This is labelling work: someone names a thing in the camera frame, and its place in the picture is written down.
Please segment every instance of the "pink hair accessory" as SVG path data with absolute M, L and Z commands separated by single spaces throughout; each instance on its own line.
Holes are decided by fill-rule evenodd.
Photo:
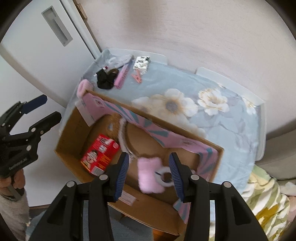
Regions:
M 141 75 L 140 75 L 140 71 L 138 69 L 136 69 L 137 71 L 137 75 L 134 75 L 134 74 L 131 74 L 131 76 L 139 83 L 141 84 L 142 83 L 142 78 L 141 78 Z
M 114 86 L 117 88 L 117 89 L 121 89 L 123 83 L 124 83 L 124 80 L 128 74 L 128 71 L 130 69 L 130 64 L 125 64 L 122 69 L 120 70 L 118 76 L 116 77 L 115 81 L 114 81 Z
M 162 167 L 159 157 L 138 159 L 139 188 L 143 193 L 163 193 L 165 188 L 155 179 L 155 172 Z
M 77 97 L 82 98 L 86 90 L 94 90 L 94 85 L 87 79 L 81 80 L 77 88 Z

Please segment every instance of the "pink fluffy object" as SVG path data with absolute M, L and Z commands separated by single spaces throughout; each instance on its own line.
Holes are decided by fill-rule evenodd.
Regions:
M 138 159 L 138 179 L 139 187 L 143 193 L 162 193 L 165 188 L 155 179 L 154 172 L 162 167 L 159 157 Z
M 87 79 L 81 80 L 77 88 L 77 97 L 82 98 L 86 90 L 94 90 L 94 85 Z

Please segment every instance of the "gray sweater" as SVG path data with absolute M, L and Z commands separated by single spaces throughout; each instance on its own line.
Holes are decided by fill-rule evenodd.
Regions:
M 0 213 L 14 236 L 19 241 L 28 240 L 26 224 L 29 223 L 29 205 L 26 192 L 21 200 L 14 202 L 0 195 Z

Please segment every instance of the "red product box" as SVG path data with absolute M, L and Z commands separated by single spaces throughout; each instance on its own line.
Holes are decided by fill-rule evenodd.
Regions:
M 111 138 L 99 135 L 81 159 L 82 165 L 89 173 L 99 176 L 104 173 L 119 145 Z

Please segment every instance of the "green patterned blanket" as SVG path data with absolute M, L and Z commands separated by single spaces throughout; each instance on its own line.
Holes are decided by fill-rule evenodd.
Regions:
M 242 193 L 250 209 L 262 226 L 269 241 L 277 241 L 287 227 L 290 209 L 288 197 L 280 193 L 275 178 L 254 166 L 247 186 Z M 214 241 L 215 224 L 210 226 L 210 241 Z

